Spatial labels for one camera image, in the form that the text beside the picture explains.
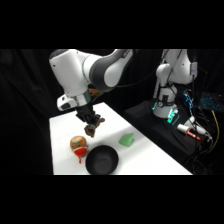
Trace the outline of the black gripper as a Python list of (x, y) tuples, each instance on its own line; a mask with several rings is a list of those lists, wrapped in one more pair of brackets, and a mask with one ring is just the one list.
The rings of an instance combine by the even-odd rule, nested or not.
[(88, 103), (84, 106), (76, 108), (77, 117), (83, 122), (87, 123), (84, 127), (86, 133), (92, 132), (92, 125), (97, 128), (100, 124), (101, 115), (95, 114), (93, 106), (91, 103)]

